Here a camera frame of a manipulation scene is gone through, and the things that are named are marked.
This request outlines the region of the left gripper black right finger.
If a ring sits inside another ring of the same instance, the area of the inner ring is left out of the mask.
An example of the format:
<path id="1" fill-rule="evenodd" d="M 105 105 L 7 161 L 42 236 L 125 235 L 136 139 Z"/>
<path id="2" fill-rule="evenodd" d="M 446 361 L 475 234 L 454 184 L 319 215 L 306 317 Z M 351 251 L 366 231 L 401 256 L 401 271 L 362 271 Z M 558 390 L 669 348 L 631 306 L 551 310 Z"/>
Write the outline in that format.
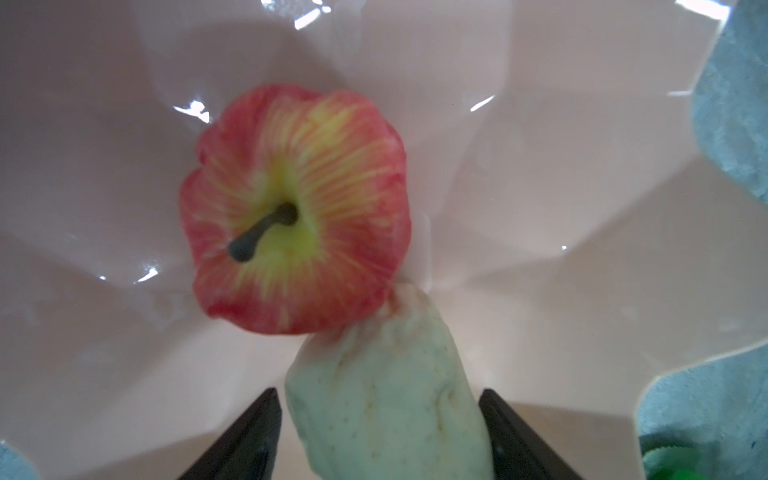
<path id="1" fill-rule="evenodd" d="M 494 390 L 478 405 L 490 436 L 498 480 L 583 480 Z"/>

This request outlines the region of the red fake apple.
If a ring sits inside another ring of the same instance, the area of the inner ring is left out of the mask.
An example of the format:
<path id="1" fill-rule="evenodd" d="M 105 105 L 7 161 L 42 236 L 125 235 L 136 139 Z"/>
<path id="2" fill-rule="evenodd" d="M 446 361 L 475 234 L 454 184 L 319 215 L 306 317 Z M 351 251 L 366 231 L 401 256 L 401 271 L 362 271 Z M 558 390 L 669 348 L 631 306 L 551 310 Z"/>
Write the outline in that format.
<path id="1" fill-rule="evenodd" d="M 271 84 L 200 135 L 180 220 L 203 312 L 264 335 L 378 310 L 411 240 L 404 144 L 366 97 Z"/>

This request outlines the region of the cream fake garlic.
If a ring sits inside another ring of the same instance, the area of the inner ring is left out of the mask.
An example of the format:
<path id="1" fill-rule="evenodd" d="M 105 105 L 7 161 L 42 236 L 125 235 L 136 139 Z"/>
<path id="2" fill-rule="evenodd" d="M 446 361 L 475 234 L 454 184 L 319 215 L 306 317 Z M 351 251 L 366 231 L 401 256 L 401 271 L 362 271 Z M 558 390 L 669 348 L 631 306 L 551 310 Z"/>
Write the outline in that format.
<path id="1" fill-rule="evenodd" d="M 492 479 L 492 447 L 437 307 L 400 283 L 373 316 L 313 334 L 284 383 L 322 479 Z"/>

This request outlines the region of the pink scalloped fruit bowl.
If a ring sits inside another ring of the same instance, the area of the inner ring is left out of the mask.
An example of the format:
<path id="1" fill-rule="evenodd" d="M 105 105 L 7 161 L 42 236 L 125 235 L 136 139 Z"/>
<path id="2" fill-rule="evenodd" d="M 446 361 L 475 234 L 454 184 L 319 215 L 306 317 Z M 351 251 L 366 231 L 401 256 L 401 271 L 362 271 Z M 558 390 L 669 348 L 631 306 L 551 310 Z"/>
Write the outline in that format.
<path id="1" fill-rule="evenodd" d="M 656 378 L 767 340 L 767 211 L 699 149 L 732 1 L 5 1 L 1 440 L 45 479 L 175 479 L 297 337 L 208 319 L 178 190 L 262 83 L 371 99 L 402 273 L 473 390 L 585 479 L 642 477 Z"/>

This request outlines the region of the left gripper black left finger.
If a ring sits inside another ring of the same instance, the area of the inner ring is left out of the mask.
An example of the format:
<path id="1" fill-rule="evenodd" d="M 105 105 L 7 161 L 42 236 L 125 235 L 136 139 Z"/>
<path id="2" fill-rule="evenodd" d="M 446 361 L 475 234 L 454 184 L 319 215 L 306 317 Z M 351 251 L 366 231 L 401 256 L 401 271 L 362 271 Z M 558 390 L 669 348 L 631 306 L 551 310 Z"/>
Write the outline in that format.
<path id="1" fill-rule="evenodd" d="M 275 387 L 265 389 L 179 480 L 270 480 L 282 426 Z"/>

